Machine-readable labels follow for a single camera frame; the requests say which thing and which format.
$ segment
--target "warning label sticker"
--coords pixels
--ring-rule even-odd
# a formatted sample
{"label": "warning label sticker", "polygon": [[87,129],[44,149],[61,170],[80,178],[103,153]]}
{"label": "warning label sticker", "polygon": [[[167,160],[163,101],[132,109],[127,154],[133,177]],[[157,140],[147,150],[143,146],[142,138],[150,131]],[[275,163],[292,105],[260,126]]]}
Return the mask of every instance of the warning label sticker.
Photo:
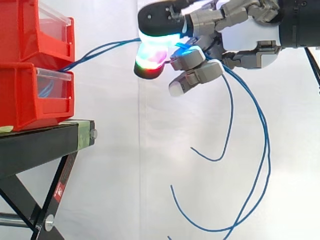
{"label": "warning label sticker", "polygon": [[54,191],[53,197],[55,198],[55,200],[60,203],[62,196],[64,194],[65,191],[65,185],[63,185],[61,182],[58,183],[58,185],[56,186],[56,189]]}

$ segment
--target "red plastic drawer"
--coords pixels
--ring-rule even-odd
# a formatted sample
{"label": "red plastic drawer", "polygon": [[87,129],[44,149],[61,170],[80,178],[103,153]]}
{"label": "red plastic drawer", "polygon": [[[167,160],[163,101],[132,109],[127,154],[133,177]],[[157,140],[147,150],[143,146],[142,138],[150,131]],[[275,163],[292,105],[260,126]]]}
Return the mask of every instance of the red plastic drawer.
{"label": "red plastic drawer", "polygon": [[0,106],[0,131],[55,126],[74,115],[74,75],[32,63],[1,63]]}
{"label": "red plastic drawer", "polygon": [[59,70],[75,61],[74,20],[38,0],[0,0],[0,63]]}

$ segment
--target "transparent drawer front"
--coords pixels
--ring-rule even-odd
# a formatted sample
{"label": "transparent drawer front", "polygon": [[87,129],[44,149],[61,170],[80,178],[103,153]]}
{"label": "transparent drawer front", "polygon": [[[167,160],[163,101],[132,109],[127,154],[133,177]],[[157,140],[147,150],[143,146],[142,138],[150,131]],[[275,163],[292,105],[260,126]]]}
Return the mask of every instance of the transparent drawer front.
{"label": "transparent drawer front", "polygon": [[39,98],[68,99],[69,84],[72,75],[57,71],[36,69],[37,90]]}
{"label": "transparent drawer front", "polygon": [[40,31],[67,43],[67,27],[71,26],[71,20],[41,1],[39,1],[38,10]]}

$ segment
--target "green tape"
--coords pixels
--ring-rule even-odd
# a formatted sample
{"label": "green tape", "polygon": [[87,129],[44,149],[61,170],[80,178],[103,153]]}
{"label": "green tape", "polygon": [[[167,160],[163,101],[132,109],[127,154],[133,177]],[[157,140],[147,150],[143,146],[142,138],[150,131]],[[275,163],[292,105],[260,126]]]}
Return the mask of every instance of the green tape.
{"label": "green tape", "polygon": [[78,124],[78,151],[90,145],[90,121],[72,120],[63,124]]}
{"label": "green tape", "polygon": [[1,126],[0,127],[0,134],[3,133],[10,133],[14,129],[14,126]]}

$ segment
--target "glowing fingertip sensor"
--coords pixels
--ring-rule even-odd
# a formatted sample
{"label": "glowing fingertip sensor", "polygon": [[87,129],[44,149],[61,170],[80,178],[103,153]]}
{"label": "glowing fingertip sensor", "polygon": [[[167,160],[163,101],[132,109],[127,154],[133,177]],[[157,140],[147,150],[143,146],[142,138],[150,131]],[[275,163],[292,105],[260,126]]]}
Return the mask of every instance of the glowing fingertip sensor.
{"label": "glowing fingertip sensor", "polygon": [[142,43],[135,59],[134,73],[143,79],[156,79],[164,70],[167,56],[167,47]]}

